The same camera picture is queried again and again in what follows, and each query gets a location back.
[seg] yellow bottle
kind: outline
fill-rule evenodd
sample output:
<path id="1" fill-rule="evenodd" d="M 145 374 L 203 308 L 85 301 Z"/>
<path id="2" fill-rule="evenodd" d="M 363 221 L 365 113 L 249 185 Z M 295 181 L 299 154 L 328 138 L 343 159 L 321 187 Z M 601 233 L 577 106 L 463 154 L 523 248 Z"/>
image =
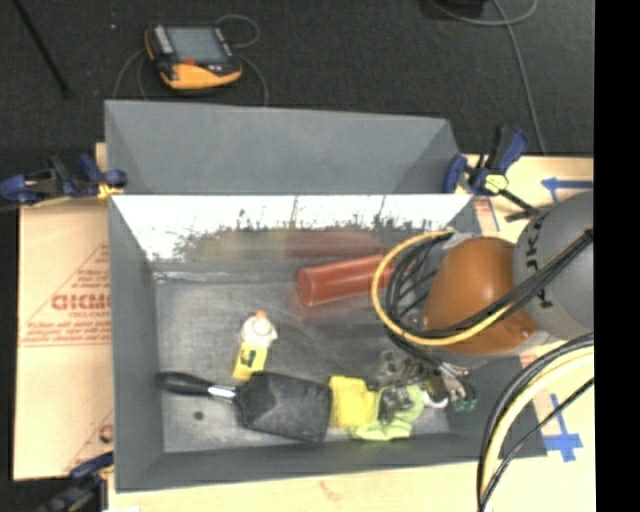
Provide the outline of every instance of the yellow bottle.
<path id="1" fill-rule="evenodd" d="M 278 333 L 264 311 L 257 311 L 243 324 L 240 331 L 240 349 L 233 367 L 233 377 L 249 380 L 253 372 L 264 370 L 271 342 Z"/>

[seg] gray bin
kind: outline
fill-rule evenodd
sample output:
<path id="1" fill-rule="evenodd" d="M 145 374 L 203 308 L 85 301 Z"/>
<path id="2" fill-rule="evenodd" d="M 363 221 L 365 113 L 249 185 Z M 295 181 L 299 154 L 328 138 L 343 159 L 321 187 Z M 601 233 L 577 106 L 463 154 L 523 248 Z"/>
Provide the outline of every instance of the gray bin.
<path id="1" fill-rule="evenodd" d="M 228 404 L 154 385 L 161 369 L 230 383 L 237 332 L 256 309 L 280 333 L 267 369 L 317 381 L 375 372 L 380 353 L 398 349 L 367 297 L 305 308 L 295 274 L 425 230 L 479 232 L 468 198 L 439 195 L 456 153 L 446 121 L 129 101 L 107 102 L 106 114 L 109 166 L 130 177 L 109 213 L 118 490 L 477 457 L 517 360 L 477 372 L 474 411 L 426 411 L 412 439 L 389 443 L 337 429 L 318 445 L 252 432 Z M 533 443 L 523 454 L 542 452 Z"/>

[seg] electronic meter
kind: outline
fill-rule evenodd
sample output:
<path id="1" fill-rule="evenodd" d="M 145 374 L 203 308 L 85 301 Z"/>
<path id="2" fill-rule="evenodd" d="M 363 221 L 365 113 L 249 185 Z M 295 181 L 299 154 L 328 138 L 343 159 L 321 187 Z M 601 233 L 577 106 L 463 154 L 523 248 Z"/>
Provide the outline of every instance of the electronic meter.
<path id="1" fill-rule="evenodd" d="M 242 74 L 240 59 L 216 25 L 153 24 L 145 45 L 162 80 L 177 92 L 206 92 Z"/>

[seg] clamp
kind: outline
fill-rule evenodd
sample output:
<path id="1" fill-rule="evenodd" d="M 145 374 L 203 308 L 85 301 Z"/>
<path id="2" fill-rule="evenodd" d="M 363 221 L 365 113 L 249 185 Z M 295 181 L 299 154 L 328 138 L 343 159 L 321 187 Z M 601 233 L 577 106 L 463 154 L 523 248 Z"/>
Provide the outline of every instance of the clamp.
<path id="1" fill-rule="evenodd" d="M 445 173 L 443 192 L 453 193 L 458 185 L 462 185 L 466 191 L 474 195 L 501 195 L 522 208 L 526 216 L 537 213 L 536 208 L 507 190 L 507 170 L 520 158 L 528 145 L 529 139 L 522 130 L 508 126 L 499 127 L 494 147 L 486 158 L 480 155 L 475 167 L 471 167 L 467 159 L 460 154 L 453 157 Z"/>
<path id="2" fill-rule="evenodd" d="M 106 508 L 104 472 L 113 466 L 113 452 L 107 452 L 73 468 L 69 478 L 75 482 L 64 491 L 40 505 L 34 512 L 76 512 L 94 498 L 102 503 L 100 510 Z"/>
<path id="3" fill-rule="evenodd" d="M 102 172 L 87 154 L 79 157 L 79 169 L 70 170 L 59 156 L 47 159 L 44 169 L 31 174 L 18 174 L 0 182 L 0 194 L 20 206 L 32 206 L 58 198 L 105 198 L 121 193 L 127 175 L 120 170 Z"/>

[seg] green cloth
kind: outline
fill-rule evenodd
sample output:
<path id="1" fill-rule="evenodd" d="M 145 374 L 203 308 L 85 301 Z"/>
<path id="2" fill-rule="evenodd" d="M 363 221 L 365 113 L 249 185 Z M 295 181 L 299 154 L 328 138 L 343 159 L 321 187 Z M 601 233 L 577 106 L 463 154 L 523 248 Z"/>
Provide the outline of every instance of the green cloth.
<path id="1" fill-rule="evenodd" d="M 378 391 L 376 397 L 376 418 L 380 408 L 380 398 L 384 389 Z M 390 423 L 384 424 L 375 419 L 361 427 L 349 429 L 349 435 L 353 439 L 363 439 L 365 441 L 391 441 L 392 439 L 408 439 L 411 435 L 412 423 L 416 421 L 424 409 L 424 399 L 422 398 L 422 388 L 418 384 L 407 386 L 409 399 L 413 402 L 413 407 L 398 411 L 393 416 Z"/>

